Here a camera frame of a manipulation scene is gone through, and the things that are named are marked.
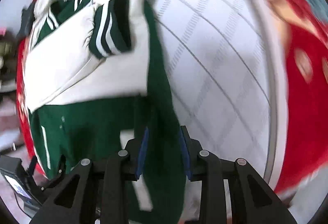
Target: red fabric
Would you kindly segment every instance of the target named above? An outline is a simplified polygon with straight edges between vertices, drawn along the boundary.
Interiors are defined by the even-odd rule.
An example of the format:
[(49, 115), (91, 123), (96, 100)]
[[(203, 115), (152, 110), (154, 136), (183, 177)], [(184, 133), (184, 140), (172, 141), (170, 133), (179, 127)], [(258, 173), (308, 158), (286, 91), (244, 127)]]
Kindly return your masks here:
[[(23, 137), (25, 140), (27, 152), (30, 158), (35, 155), (34, 148), (33, 148), (33, 140), (30, 132), (30, 126), (28, 124), (27, 119), (27, 112), (25, 112), (24, 107), (24, 82), (23, 82), (23, 69), (22, 69), (22, 62), (24, 60), (24, 53), (25, 53), (25, 39), (21, 41), (18, 47), (18, 54), (17, 54), (17, 100), (16, 106), (19, 112), (19, 121), (20, 127), (23, 133)], [(39, 164), (36, 167), (37, 171), (41, 174), (44, 174)]]
[(286, 0), (291, 8), (294, 10), (295, 14), (301, 19), (308, 19), (315, 27), (319, 39), (325, 43), (328, 40), (327, 36), (327, 24), (319, 21), (312, 13), (311, 6), (306, 0)]
[[(302, 178), (328, 161), (328, 84), (322, 58), (328, 49), (312, 33), (290, 24), (291, 42), (286, 57), (289, 122), (281, 175), (275, 192), (296, 186)], [(295, 49), (306, 52), (313, 75), (307, 83), (295, 62)]]

